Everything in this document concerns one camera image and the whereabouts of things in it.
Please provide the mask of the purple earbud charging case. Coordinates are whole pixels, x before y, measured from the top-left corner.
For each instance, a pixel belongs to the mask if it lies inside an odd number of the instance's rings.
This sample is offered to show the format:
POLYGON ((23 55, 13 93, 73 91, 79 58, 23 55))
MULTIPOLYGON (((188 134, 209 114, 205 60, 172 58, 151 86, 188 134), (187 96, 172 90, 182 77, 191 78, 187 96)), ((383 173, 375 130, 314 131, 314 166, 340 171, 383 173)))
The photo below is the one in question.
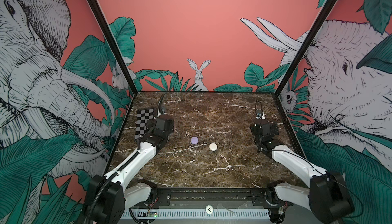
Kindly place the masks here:
POLYGON ((191 142, 192 145, 196 145, 196 144, 199 143, 199 138, 198 137, 192 137, 190 139, 190 142, 191 142))

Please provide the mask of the white round puck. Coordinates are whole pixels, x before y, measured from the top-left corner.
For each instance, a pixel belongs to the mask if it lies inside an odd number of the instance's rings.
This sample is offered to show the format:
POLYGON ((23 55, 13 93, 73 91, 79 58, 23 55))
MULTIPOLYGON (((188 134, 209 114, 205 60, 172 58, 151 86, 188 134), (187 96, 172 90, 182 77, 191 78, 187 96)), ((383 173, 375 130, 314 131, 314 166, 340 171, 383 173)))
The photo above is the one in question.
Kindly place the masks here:
POLYGON ((210 149, 212 152, 217 151, 217 144, 216 144, 216 143, 211 143, 211 144, 209 144, 209 149, 210 149))

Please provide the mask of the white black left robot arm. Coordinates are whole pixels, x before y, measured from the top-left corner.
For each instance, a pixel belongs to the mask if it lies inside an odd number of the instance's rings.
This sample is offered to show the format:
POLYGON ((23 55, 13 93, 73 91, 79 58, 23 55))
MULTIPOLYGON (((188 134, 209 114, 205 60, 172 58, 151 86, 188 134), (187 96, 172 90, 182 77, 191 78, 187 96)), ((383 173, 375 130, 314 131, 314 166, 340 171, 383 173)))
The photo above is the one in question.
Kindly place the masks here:
POLYGON ((127 186, 135 175, 153 159, 169 141, 174 132, 174 118, 161 114, 151 120, 150 128, 137 143, 137 148, 120 165, 104 176, 94 176, 89 184, 77 224, 116 224, 125 210, 147 201, 152 186, 138 183, 127 186))

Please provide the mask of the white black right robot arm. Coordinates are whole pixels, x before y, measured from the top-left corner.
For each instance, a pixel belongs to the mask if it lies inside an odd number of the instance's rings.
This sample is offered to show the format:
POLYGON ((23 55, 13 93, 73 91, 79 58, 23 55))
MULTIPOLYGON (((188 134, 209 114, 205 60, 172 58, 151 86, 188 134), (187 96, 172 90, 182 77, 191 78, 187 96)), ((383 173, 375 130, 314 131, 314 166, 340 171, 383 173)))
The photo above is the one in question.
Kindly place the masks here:
POLYGON ((324 224, 333 223, 355 211, 344 177, 316 166, 274 139, 279 134, 275 123, 256 118, 250 124, 250 130, 259 152, 286 167, 306 184, 303 188, 280 180, 267 185, 264 199, 273 207, 269 212, 271 222, 281 223, 284 205, 290 203, 310 210, 324 224))

